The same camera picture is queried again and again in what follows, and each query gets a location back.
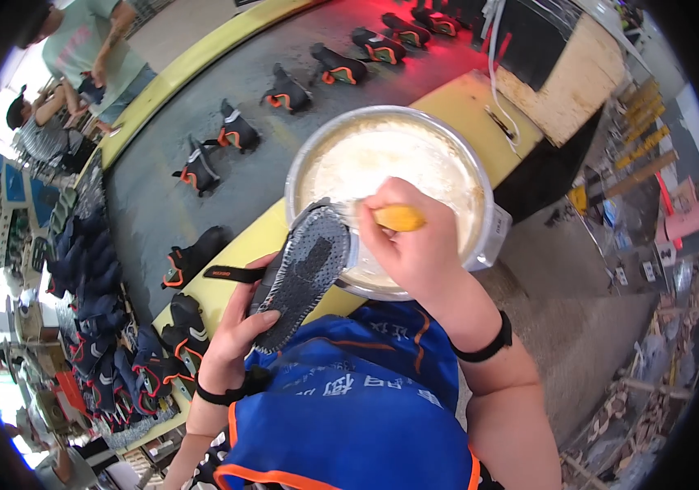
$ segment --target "tattooed arm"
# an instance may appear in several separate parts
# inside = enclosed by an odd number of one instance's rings
[[[110,15],[112,27],[110,27],[107,39],[105,39],[104,44],[99,50],[99,54],[96,56],[93,70],[90,71],[90,74],[94,77],[94,84],[97,87],[107,85],[107,73],[105,71],[107,56],[129,31],[129,27],[131,27],[131,23],[134,22],[135,16],[137,16],[137,12],[126,2],[118,2],[112,10],[112,14]]]

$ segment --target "striped shirt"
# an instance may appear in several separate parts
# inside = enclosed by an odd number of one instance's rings
[[[50,118],[44,125],[36,123],[36,117],[32,115],[28,121],[20,128],[20,141],[25,146],[25,150],[36,160],[50,162],[51,165],[60,161],[60,156],[53,158],[66,150],[69,143],[69,153],[74,154],[80,143],[83,142],[83,135],[74,129],[69,130],[69,137],[56,118]]]

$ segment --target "person's left hand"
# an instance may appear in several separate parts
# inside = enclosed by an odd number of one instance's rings
[[[278,252],[260,257],[254,262],[248,263],[246,268],[266,267],[276,257],[276,253]],[[257,281],[253,285],[241,282],[235,287],[235,292],[227,301],[224,316],[221,317],[218,328],[210,340],[210,346],[203,358],[200,371],[206,363],[228,365],[238,359],[242,361],[251,351],[251,343],[255,337],[271,328],[279,319],[281,313],[276,310],[268,310],[246,318],[246,309],[254,297],[259,282]]]
[[[97,89],[107,85],[107,73],[103,59],[96,59],[93,69],[90,70],[90,76],[94,78],[94,85],[96,85]]]

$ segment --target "light green t-shirt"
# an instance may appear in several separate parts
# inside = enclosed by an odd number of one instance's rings
[[[83,83],[82,73],[90,71],[101,46],[109,35],[110,15],[120,0],[74,0],[63,9],[58,30],[44,42],[42,58],[55,78],[66,77],[74,89]],[[140,73],[145,62],[125,39],[107,56],[107,88],[101,104],[90,112],[101,114]]]

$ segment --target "white cable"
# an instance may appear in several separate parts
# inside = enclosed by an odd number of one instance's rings
[[[491,77],[491,95],[494,98],[494,103],[496,103],[501,113],[504,114],[505,117],[512,123],[513,140],[518,141],[518,143],[511,140],[506,134],[505,139],[510,145],[510,150],[517,155],[518,153],[516,152],[516,147],[520,143],[521,134],[518,130],[518,124],[516,124],[516,122],[512,120],[510,114],[505,112],[505,110],[502,109],[501,105],[499,104],[499,98],[497,98],[496,93],[496,73],[494,73],[494,57],[496,56],[496,53],[494,51],[496,50],[497,36],[499,34],[499,24],[501,22],[502,11],[505,9],[505,1],[506,0],[498,0],[498,5],[496,7],[496,11],[494,12],[494,24],[491,28],[491,45],[488,47],[488,73]]]

